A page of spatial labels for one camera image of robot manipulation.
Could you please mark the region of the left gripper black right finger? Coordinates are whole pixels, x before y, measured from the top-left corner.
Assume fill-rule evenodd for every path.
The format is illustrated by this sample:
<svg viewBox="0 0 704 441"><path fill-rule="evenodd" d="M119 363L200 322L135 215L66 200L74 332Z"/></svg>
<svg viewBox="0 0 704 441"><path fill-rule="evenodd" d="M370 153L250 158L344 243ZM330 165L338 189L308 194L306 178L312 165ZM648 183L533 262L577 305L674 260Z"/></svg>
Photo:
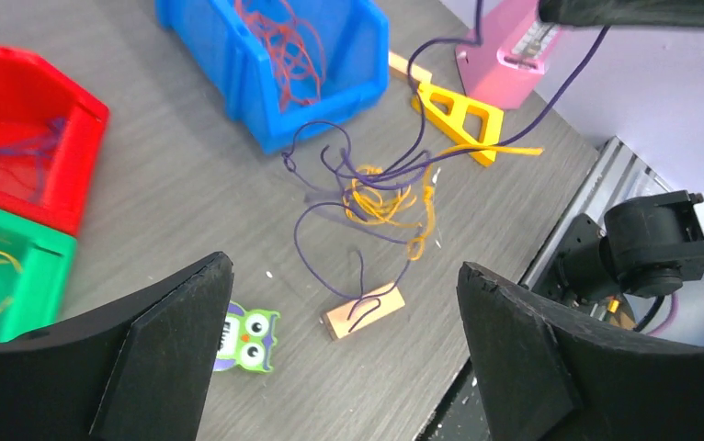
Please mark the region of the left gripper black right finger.
<svg viewBox="0 0 704 441"><path fill-rule="evenodd" d="M473 262L457 295L495 440L704 440L704 347L624 330Z"/></svg>

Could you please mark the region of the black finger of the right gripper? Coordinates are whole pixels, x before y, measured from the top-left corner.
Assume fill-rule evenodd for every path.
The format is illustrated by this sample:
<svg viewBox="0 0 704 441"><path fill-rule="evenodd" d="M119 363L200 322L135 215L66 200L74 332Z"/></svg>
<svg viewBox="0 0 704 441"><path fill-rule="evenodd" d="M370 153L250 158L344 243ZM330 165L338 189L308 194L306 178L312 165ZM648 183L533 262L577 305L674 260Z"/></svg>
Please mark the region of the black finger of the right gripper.
<svg viewBox="0 0 704 441"><path fill-rule="evenodd" d="M539 19L575 28L704 28L704 0L539 0Z"/></svg>

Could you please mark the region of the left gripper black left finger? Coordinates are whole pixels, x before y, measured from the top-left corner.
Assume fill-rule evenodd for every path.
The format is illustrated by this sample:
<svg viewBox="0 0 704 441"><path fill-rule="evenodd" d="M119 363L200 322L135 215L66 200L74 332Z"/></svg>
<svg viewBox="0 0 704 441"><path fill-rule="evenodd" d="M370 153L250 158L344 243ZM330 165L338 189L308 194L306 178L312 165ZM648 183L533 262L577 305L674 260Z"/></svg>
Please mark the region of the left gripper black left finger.
<svg viewBox="0 0 704 441"><path fill-rule="evenodd" d="M0 343L0 440L195 439L232 287L215 252Z"/></svg>

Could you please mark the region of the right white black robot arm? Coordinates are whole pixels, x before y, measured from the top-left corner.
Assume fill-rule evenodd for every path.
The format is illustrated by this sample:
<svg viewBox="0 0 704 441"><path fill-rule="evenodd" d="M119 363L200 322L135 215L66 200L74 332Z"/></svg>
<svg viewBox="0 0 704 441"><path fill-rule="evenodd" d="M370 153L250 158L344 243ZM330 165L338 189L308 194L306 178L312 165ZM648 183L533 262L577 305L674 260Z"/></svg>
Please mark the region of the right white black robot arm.
<svg viewBox="0 0 704 441"><path fill-rule="evenodd" d="M539 18L570 27L704 28L704 1L541 1ZM580 232L604 227L605 235ZM573 218L533 291L567 307L625 294L653 299L634 331L643 331L687 281L704 277L704 193L686 190L628 199L601 224Z"/></svg>

